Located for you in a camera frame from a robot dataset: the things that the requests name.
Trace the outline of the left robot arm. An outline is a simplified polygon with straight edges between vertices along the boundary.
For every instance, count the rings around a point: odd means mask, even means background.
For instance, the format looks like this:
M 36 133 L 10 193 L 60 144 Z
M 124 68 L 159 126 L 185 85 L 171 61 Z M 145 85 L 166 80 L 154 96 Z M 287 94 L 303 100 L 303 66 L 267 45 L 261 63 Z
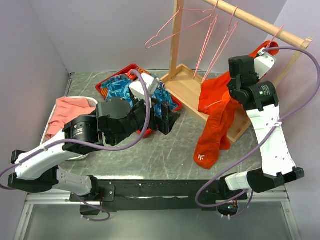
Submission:
M 158 116 L 154 105 L 147 105 L 144 100 L 134 106 L 121 97 L 99 102 L 92 113 L 68 122 L 37 148 L 29 152 L 13 151 L 11 162 L 17 166 L 8 177 L 8 188 L 27 193 L 58 189 L 94 201 L 101 192 L 98 179 L 93 175 L 75 175 L 59 165 L 92 152 L 125 150 L 124 146 L 116 145 L 137 131 L 144 133 L 152 129 L 169 134 L 181 114 L 172 110 L 166 101 L 161 102 L 160 108 Z

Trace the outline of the orange drawstring shorts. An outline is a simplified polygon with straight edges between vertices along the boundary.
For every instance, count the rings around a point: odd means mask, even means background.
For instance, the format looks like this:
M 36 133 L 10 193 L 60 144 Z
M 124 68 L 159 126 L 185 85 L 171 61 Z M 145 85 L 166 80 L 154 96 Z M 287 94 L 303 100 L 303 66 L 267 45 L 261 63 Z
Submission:
M 218 161 L 221 150 L 231 147 L 227 134 L 241 105 L 229 94 L 227 84 L 230 80 L 227 71 L 218 78 L 205 80 L 201 85 L 198 111 L 208 115 L 208 119 L 198 139 L 193 160 L 207 170 Z

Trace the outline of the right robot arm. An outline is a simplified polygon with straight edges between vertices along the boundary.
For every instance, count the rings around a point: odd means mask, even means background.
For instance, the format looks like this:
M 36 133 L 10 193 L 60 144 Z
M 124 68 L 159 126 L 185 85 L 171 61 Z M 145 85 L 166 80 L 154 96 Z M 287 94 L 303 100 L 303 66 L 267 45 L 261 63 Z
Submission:
M 227 84 L 229 94 L 243 106 L 253 125 L 262 166 L 225 177 L 225 183 L 218 188 L 220 196 L 228 200 L 237 190 L 244 189 L 262 193 L 303 178 L 304 169 L 296 166 L 285 140 L 274 84 L 259 81 L 255 59 L 251 56 L 232 57 L 228 65 L 231 77 Z

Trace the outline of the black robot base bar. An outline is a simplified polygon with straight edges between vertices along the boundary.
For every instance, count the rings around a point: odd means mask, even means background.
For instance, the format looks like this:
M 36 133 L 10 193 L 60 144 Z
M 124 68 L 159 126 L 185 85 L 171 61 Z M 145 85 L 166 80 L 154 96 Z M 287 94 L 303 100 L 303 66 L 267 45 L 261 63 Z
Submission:
M 207 180 L 147 180 L 114 179 L 97 181 L 99 193 L 95 196 L 81 196 L 86 202 L 97 202 L 95 206 L 110 213 L 119 211 L 185 210 L 202 209 L 215 211 L 216 208 L 203 208 L 195 198 Z M 204 205 L 216 204 L 240 194 L 242 190 L 230 191 L 224 183 L 216 180 L 199 195 Z

